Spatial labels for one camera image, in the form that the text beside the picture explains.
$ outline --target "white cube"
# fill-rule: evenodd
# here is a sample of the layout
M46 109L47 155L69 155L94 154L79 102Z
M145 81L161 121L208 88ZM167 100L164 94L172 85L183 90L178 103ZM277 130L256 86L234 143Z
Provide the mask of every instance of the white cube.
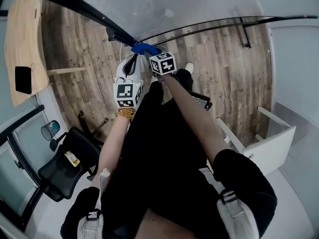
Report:
M114 83L113 93L118 108L137 108L141 102L142 83Z
M150 63L152 71L160 75L170 74L177 70L175 57L171 52L150 57Z

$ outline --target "wooden floor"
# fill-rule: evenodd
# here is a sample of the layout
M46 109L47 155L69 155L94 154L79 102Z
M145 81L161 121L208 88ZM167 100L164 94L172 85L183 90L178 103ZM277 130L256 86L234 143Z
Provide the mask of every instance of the wooden floor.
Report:
M199 28L229 23L216 21L176 30L148 43ZM195 92L211 97L211 115L221 117L246 146L258 132L265 137L268 120L257 106L271 107L272 67L264 25L247 29L252 48L244 48L241 28L211 30L167 42L161 46L175 54L177 66L194 63ZM47 69L87 67L87 71L51 76L50 81L68 126L80 127L80 111L94 130L105 117L104 140L111 129L117 107L113 101L113 76L120 63L120 44L109 42L105 28L79 14L43 1L42 37ZM131 52L122 47L122 60ZM143 73L146 92L151 73ZM170 93L164 87L165 101Z

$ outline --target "blue cloth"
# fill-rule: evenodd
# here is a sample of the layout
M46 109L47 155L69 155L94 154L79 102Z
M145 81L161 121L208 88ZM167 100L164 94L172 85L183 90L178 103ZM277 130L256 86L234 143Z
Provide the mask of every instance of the blue cloth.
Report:
M160 54L160 51L155 46L147 43L138 43L131 49L132 52L140 55L144 55L145 50L147 50L152 56Z

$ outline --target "white chair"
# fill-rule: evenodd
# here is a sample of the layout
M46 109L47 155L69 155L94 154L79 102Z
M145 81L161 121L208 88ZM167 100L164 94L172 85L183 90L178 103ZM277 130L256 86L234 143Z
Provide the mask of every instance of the white chair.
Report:
M267 139L263 139L260 135L256 134L255 137L259 142L245 148L221 118L217 118L216 123L225 132L227 136L225 141L231 141L239 153L250 158L260 168L263 174L266 175L285 162L290 145L293 141L296 127L290 126L285 121L262 107L258 107L258 111L276 123L286 126L288 129Z

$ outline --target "yellow package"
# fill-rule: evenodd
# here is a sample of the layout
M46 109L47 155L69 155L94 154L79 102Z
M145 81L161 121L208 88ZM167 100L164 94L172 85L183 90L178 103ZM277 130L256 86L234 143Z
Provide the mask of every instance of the yellow package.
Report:
M78 164L80 164L80 160L78 160L76 158L76 156L74 156L74 154L70 151L68 151L67 153L64 154L68 160L71 162L71 164L76 167Z

